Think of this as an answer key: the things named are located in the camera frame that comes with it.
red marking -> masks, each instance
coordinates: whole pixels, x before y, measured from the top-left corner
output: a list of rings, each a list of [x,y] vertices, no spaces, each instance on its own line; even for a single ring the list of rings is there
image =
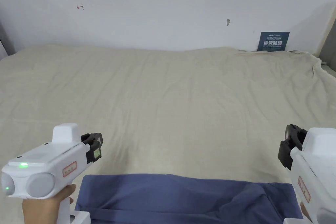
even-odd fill
[[[304,181],[302,180],[301,177],[297,180],[297,183],[299,184],[299,187],[301,188],[302,193],[304,194],[304,197],[306,198],[307,202],[309,203],[311,197],[310,193],[308,192],[308,189],[306,185],[304,184]]]
[[[62,170],[63,178],[67,177],[71,172],[77,169],[77,162],[73,162]]]

dark blue sign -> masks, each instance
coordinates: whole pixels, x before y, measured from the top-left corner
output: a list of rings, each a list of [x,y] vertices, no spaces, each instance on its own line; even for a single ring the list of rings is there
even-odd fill
[[[286,48],[289,32],[265,32],[260,36],[257,51],[284,51]]]

black clamp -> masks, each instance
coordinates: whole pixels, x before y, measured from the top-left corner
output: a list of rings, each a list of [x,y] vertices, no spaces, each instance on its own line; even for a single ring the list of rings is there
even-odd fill
[[[82,143],[88,144],[90,150],[86,153],[87,163],[96,162],[101,158],[101,146],[103,144],[103,137],[101,133],[85,134],[81,136]]]
[[[286,127],[284,141],[281,141],[278,158],[281,164],[291,170],[293,159],[291,157],[291,150],[295,147],[302,151],[302,145],[305,141],[307,130],[303,130],[294,124],[289,124]]]

beige bed sheet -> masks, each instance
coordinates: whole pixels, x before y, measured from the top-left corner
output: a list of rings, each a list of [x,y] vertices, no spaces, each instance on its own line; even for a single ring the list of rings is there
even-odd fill
[[[75,122],[104,140],[78,185],[118,173],[290,182],[277,159],[286,125],[336,127],[336,79],[320,63],[232,48],[33,47],[0,61],[0,166]],[[1,193],[1,223],[22,222],[20,202]]]

blue towel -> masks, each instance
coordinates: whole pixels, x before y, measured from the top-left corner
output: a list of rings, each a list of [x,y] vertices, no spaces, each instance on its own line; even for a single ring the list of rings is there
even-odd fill
[[[161,174],[87,175],[76,210],[92,223],[282,224],[302,218],[291,184]]]

